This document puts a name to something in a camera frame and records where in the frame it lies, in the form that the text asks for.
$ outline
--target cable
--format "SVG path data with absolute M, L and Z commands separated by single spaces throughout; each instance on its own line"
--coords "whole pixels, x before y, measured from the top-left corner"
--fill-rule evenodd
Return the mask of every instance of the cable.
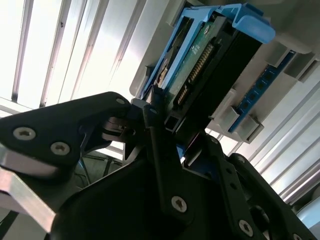
M 87 180 L 88 184 L 90 185 L 91 184 L 91 180 L 89 178 L 89 173 L 87 171 L 84 159 L 81 157 L 78 163 L 82 167 L 82 169 L 84 170 L 84 174 L 85 174 L 86 180 Z

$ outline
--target mounting hole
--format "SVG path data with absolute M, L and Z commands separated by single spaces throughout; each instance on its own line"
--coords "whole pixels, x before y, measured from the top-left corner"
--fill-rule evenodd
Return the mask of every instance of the mounting hole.
M 116 101 L 119 103 L 119 104 L 125 104 L 126 102 L 124 100 L 122 100 L 121 98 L 117 98 Z
M 131 128 L 131 129 L 128 129 L 128 130 L 126 131 L 126 134 L 127 134 L 127 135 L 130 135 L 130 136 L 134 136 L 134 135 L 136 134 L 136 131 Z
M 234 183 L 230 183 L 230 186 L 234 189 L 237 190 L 237 186 Z

